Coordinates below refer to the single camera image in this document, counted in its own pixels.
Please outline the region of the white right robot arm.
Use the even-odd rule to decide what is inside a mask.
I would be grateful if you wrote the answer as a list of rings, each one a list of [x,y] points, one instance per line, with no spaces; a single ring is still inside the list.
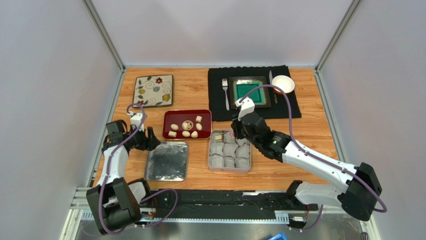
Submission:
[[[341,207],[351,217],[369,221],[382,193],[374,168],[335,160],[316,152],[283,132],[271,130],[257,113],[232,116],[231,128],[238,140],[248,140],[264,157],[302,168],[327,184],[295,180],[288,187],[302,204]]]

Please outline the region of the pink handled metal tongs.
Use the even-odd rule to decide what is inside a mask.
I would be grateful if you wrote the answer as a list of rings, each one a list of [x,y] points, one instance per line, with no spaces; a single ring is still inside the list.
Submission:
[[[233,131],[232,129],[230,129],[230,130],[228,131],[228,134],[227,134],[227,135],[228,135],[228,138],[229,138],[229,139],[232,139],[232,140],[233,140],[233,139],[235,138],[235,136],[234,136],[234,131]]]

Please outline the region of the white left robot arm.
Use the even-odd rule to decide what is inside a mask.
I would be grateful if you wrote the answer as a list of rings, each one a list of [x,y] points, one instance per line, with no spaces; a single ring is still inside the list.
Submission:
[[[86,199],[101,235],[117,235],[125,227],[142,218],[140,201],[149,192],[146,180],[140,178],[127,183],[125,167],[132,149],[152,151],[160,145],[153,128],[144,128],[144,120],[134,118],[131,129],[123,120],[106,125],[103,141],[105,158],[101,177],[95,187],[86,192]]]

